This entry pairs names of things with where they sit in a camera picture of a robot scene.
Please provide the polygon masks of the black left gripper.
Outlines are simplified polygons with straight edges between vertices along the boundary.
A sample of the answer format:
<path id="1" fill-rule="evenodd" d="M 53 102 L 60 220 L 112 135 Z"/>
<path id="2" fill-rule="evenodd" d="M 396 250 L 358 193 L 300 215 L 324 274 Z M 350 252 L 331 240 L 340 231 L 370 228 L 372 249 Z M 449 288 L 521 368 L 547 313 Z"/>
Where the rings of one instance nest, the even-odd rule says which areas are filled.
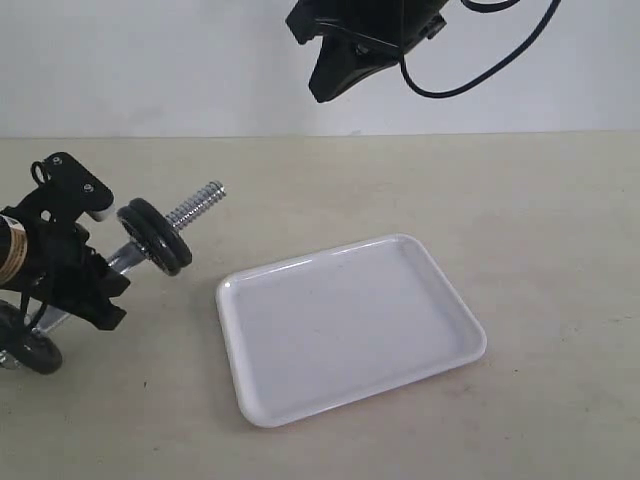
<path id="1" fill-rule="evenodd" d="M 110 299 L 121 296 L 130 280 L 99 259 L 80 224 L 22 220 L 27 255 L 14 277 L 14 290 L 87 320 L 98 330 L 115 330 L 127 312 Z"/>

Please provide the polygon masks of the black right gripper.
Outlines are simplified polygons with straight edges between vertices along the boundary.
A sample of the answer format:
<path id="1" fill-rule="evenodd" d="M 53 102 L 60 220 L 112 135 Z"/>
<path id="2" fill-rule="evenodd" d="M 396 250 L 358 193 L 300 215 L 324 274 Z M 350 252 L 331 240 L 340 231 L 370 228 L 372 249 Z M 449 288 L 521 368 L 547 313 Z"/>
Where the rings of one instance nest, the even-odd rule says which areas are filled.
<path id="1" fill-rule="evenodd" d="M 444 1 L 299 1 L 285 23 L 303 45 L 321 37 L 309 79 L 318 103 L 336 99 L 367 77 L 397 63 L 444 28 Z"/>

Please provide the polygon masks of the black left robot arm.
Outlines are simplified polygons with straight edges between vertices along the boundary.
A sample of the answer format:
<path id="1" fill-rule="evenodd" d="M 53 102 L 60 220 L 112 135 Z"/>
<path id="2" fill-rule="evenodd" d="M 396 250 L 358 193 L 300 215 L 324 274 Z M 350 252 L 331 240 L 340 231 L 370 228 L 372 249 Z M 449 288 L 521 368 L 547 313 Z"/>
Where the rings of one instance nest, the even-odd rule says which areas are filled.
<path id="1" fill-rule="evenodd" d="M 1 288 L 88 321 L 115 329 L 127 312 L 112 300 L 130 281 L 88 244 L 78 223 L 48 221 L 7 207 L 1 211 Z"/>

